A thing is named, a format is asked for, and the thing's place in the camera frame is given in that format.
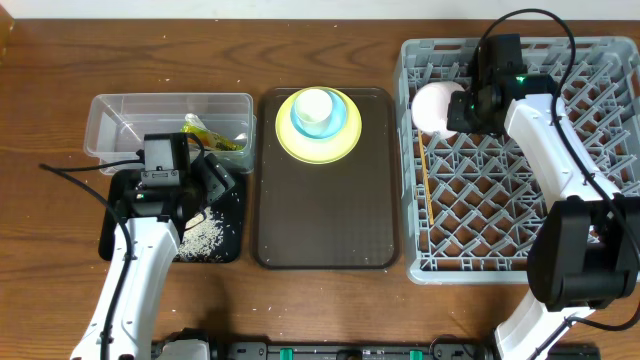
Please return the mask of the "light blue bowl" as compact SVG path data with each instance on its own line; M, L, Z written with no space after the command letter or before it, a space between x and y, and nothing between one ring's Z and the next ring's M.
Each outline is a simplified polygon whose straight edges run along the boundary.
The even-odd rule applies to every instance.
M329 118L321 125L305 125L297 117L294 110L294 102L291 109L291 122L302 135L316 140L328 139L336 135L346 124L347 110L346 104L341 97L331 89L321 89L326 91L333 101L333 108Z

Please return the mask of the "green orange snack wrapper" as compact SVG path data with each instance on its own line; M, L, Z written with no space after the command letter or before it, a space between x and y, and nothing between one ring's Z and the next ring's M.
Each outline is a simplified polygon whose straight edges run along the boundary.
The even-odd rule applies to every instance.
M239 151L246 146L246 135L240 134L235 139L230 139L217 132L209 130L202 120L194 113L185 115L185 123L181 128L184 133L194 134L208 150L215 151Z

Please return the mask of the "white bowl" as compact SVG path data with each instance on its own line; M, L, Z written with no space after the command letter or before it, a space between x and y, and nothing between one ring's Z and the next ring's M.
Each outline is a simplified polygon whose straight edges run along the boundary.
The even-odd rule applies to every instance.
M463 91L463 87L449 81L428 83L420 88L411 103L412 122L416 128L443 140L456 135L455 131L447 129L448 106L456 91Z

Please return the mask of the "wooden chopstick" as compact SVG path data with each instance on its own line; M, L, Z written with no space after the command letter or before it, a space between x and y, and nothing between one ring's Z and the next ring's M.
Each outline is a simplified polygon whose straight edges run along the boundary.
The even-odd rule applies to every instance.
M429 225L433 226L434 225L434 214L433 214L432 199L431 199L431 192L430 192L430 185L429 185L429 172L428 172L428 166L427 166L426 151L425 151L424 142L423 142L423 133L422 133L422 131L420 129L418 129L417 135L418 135L418 144L419 144L419 154L420 154L420 160L421 160L423 185L424 185L424 189L425 189L424 190L424 192L425 192L425 205L426 205L427 212L428 212Z

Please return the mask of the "white cup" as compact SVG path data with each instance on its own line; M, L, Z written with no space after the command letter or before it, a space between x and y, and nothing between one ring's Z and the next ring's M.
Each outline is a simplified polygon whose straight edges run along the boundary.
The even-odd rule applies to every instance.
M321 89L303 90L294 101L295 113L305 125L323 124L331 115L332 108L332 98Z

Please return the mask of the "yellow plate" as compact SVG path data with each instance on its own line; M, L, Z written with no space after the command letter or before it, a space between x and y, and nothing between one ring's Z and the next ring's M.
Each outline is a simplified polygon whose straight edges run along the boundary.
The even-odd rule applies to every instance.
M362 119L354 101L343 92L330 87L309 87L334 90L346 104L347 118L344 127L333 137L316 140L302 135L291 122L291 109L295 99L303 89L289 96L280 106L275 131L282 148L292 157L309 164L327 164L337 161L353 150L362 131Z

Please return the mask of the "rice pile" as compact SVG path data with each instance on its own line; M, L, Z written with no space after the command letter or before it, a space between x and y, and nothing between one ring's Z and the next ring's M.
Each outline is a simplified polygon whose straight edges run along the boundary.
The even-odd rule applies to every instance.
M186 224L175 261L224 263L235 256L237 232L223 212L207 207Z

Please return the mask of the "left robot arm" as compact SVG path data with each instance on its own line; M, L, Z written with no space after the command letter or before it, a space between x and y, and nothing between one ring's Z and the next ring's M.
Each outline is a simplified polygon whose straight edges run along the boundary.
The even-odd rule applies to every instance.
M209 337L193 329L152 344L159 300L187 224L227 195L233 176L208 154L189 165L176 186L145 185L149 173L118 173L124 187L110 195L107 216L113 253L96 309L74 359L209 359Z

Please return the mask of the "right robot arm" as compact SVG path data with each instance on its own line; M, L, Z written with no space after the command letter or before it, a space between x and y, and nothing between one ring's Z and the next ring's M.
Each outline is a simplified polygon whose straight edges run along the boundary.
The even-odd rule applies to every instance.
M547 206L527 255L529 290L499 324L484 356L544 359L571 327L625 331L591 315L629 296L639 272L639 200L625 196L591 159L548 75L506 75L454 90L446 125L459 133L505 134L522 151Z

